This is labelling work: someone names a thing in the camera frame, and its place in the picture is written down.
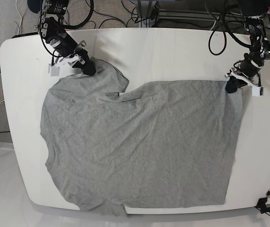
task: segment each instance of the t-shirt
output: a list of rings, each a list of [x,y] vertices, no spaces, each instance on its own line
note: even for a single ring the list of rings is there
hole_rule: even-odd
[[[129,81],[92,58],[96,74],[48,91],[41,135],[46,167],[81,211],[224,204],[241,124],[242,91],[226,81],[157,81],[119,95]]]

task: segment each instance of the gray t-shirt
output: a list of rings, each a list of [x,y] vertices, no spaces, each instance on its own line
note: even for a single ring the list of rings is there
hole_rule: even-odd
[[[41,135],[52,179],[82,211],[224,204],[242,91],[224,81],[129,81],[92,58],[97,73],[62,78],[47,93]]]

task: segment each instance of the white table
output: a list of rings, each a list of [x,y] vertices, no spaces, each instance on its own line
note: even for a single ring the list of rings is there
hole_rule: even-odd
[[[233,63],[248,51],[228,38],[226,51],[212,56],[208,51],[210,32],[198,30],[115,28],[70,34],[78,42],[85,39],[91,55],[119,68],[130,80],[127,91],[155,80],[224,80]],[[245,35],[238,37],[249,42]],[[214,51],[222,45],[222,34],[215,35]],[[48,150],[40,136],[41,109],[48,89],[59,79],[48,75],[50,61],[37,35],[10,39],[1,46],[0,65],[9,126],[30,199],[39,205],[78,210],[60,195],[44,165]],[[248,91],[244,96],[243,121],[226,203],[186,209],[126,208],[128,213],[231,210],[255,206],[265,196],[270,188],[270,61],[261,73],[265,95],[251,97]]]

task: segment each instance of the shirt sleeve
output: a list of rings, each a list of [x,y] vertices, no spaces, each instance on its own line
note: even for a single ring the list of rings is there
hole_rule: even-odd
[[[96,67],[95,75],[75,74],[67,76],[61,78],[50,90],[65,91],[78,95],[125,91],[129,80],[117,68],[96,58],[91,58],[91,61]]]

